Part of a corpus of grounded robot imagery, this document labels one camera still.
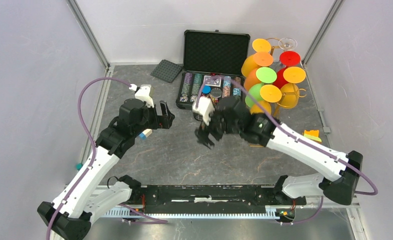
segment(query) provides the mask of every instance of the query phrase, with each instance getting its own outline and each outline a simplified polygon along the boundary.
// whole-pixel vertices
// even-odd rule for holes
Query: blue poker chip
[[[204,86],[204,88],[202,89],[202,93],[203,94],[209,94],[211,91],[211,87],[210,86]]]

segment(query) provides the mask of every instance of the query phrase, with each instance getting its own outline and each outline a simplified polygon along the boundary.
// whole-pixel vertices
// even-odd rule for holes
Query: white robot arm
[[[124,101],[119,115],[100,133],[92,166],[89,157],[67,188],[52,202],[44,201],[37,209],[48,225],[55,210],[61,206],[52,230],[66,240],[83,239],[99,217],[129,200],[133,186],[121,180],[95,198],[90,199],[90,196],[107,172],[135,144],[135,138],[140,133],[147,129],[169,129],[175,118],[164,101],[160,101],[162,115],[157,115],[151,98],[151,85],[137,87],[132,84],[130,89],[135,91],[135,98]],[[64,200],[71,189],[71,194]]]
[[[193,105],[193,111],[202,115],[203,122],[195,135],[198,142],[207,147],[214,145],[209,134],[217,141],[223,134],[239,134],[249,143],[287,154],[318,171],[306,176],[281,176],[275,185],[278,193],[291,199],[325,196],[342,205],[351,204],[359,176],[337,159],[360,170],[363,161],[360,153],[346,154],[330,149],[296,133],[284,123],[276,127],[264,113],[251,114],[245,104],[234,97],[221,99],[215,108],[211,99],[201,97],[198,107]],[[330,153],[333,158],[316,149]]]

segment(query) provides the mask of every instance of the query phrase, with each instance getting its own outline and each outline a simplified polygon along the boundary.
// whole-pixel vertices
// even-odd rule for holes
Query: dark gray mat
[[[250,147],[238,136],[226,135],[216,142],[214,149],[197,143],[194,130],[200,124],[190,110],[175,105],[180,87],[179,77],[167,83],[150,76],[156,65],[116,66],[113,77],[128,80],[138,86],[151,84],[153,100],[167,102],[176,115],[171,129],[155,130],[147,139],[136,139],[136,144],[105,176],[130,175],[142,184],[274,184],[281,175],[301,176],[315,171],[283,153],[263,147]],[[280,120],[302,133],[320,130],[323,144],[327,145],[322,124],[307,81],[299,83],[307,89],[307,97],[300,98],[297,107],[281,109]],[[125,99],[134,94],[127,86],[111,82],[101,121],[105,128],[119,114]]]

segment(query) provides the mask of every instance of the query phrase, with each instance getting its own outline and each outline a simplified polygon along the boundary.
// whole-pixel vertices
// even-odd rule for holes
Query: green disc
[[[276,78],[278,77],[276,75],[275,70],[271,69],[270,67],[260,67],[256,72],[255,75],[257,78],[262,81],[263,83],[266,84],[271,84],[274,81],[276,81]]]

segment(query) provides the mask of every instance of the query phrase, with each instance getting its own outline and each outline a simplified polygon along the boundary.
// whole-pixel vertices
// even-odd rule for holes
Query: clear glass
[[[297,47],[297,41],[295,39],[284,37],[279,40],[279,48],[283,49],[284,51],[291,51]]]

